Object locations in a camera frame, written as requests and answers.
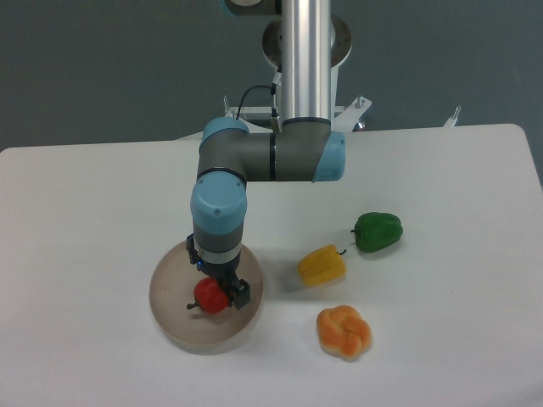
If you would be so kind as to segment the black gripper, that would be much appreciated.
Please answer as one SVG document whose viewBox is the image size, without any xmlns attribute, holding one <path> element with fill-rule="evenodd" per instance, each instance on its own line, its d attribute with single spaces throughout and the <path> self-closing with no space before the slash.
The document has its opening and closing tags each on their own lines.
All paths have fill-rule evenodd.
<svg viewBox="0 0 543 407">
<path fill-rule="evenodd" d="M 197 270 L 219 282 L 220 289 L 227 296 L 227 306 L 242 309 L 250 301 L 250 285 L 237 276 L 241 259 L 241 244 L 224 253 L 209 252 L 201 248 L 194 235 L 186 241 L 189 262 Z"/>
</svg>

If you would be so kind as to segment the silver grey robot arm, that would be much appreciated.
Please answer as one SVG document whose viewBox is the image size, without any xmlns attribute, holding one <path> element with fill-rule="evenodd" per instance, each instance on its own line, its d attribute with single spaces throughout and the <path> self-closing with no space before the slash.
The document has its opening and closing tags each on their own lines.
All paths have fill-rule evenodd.
<svg viewBox="0 0 543 407">
<path fill-rule="evenodd" d="M 217 118 L 203 131 L 190 200 L 192 265 L 214 277 L 237 309 L 250 301 L 250 285 L 237 277 L 246 185 L 250 181 L 337 181 L 344 174 L 344 136 L 332 129 L 329 1 L 226 1 L 236 16 L 281 17 L 280 128 L 258 134 L 239 119 Z"/>
</svg>

